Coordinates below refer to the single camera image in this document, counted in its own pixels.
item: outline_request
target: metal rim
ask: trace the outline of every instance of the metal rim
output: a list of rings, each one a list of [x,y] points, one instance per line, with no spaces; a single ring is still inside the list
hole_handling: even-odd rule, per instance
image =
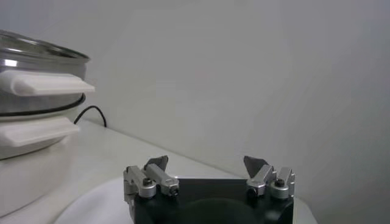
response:
[[[35,54],[33,52],[28,52],[20,49],[13,49],[9,47],[0,47],[0,52],[6,52],[10,54],[15,54],[19,56],[28,56],[28,57],[33,57],[33,58],[39,58],[39,59],[44,59],[44,60],[55,60],[59,62],[67,62],[67,63],[86,63],[87,61],[90,60],[88,56],[85,54],[82,54],[80,52],[68,49],[66,47],[61,47],[55,44],[51,44],[45,41],[41,40],[35,40],[33,38],[25,37],[17,33],[12,33],[9,31],[5,30],[0,30],[0,36],[4,36],[10,39],[14,39],[16,41],[21,41],[26,44],[31,44],[32,46],[42,46],[47,48],[48,51],[51,51],[53,53],[61,54],[64,56],[59,56],[59,55],[42,55],[42,54]]]
[[[54,113],[58,111],[68,110],[74,107],[77,107],[84,103],[85,101],[85,94],[83,93],[80,97],[80,99],[74,103],[62,106],[62,107],[56,107],[51,109],[45,109],[45,110],[36,110],[36,111],[22,111],[22,112],[11,112],[11,113],[0,113],[0,117],[14,117],[14,116],[31,116],[31,115],[37,115],[37,114],[47,114],[47,113]]]

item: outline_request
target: power cord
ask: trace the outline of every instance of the power cord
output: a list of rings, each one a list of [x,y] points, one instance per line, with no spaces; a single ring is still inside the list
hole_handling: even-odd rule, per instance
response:
[[[100,115],[102,116],[103,118],[103,123],[104,123],[104,127],[107,128],[107,121],[105,120],[105,117],[104,117],[104,114],[102,112],[102,110],[100,110],[99,107],[95,106],[95,105],[91,105],[89,107],[87,107],[86,109],[84,109],[83,111],[81,111],[81,113],[79,115],[77,115],[76,119],[74,120],[74,124],[77,124],[77,122],[80,120],[80,118],[85,114],[85,112],[87,112],[89,109],[91,108],[95,108],[97,109],[97,111],[100,113]]]

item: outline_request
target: white wall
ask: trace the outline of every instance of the white wall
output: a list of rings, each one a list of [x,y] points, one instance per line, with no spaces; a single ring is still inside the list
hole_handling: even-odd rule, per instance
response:
[[[385,0],[8,0],[0,29],[91,56],[98,91],[87,104],[112,129],[243,177],[244,155],[291,166],[320,223],[390,222],[389,10]]]

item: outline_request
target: white appliance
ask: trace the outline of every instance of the white appliance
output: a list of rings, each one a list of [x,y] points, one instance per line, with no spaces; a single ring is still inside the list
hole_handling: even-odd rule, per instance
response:
[[[81,53],[0,30],[0,217],[57,187],[76,108],[94,87]]]

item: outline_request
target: white pot handle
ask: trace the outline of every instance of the white pot handle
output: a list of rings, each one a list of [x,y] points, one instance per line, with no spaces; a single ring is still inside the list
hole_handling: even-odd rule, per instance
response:
[[[17,96],[50,96],[94,92],[95,87],[72,74],[5,70],[0,89]]]
[[[78,132],[79,127],[66,117],[50,117],[33,121],[0,125],[0,146],[21,147]]]

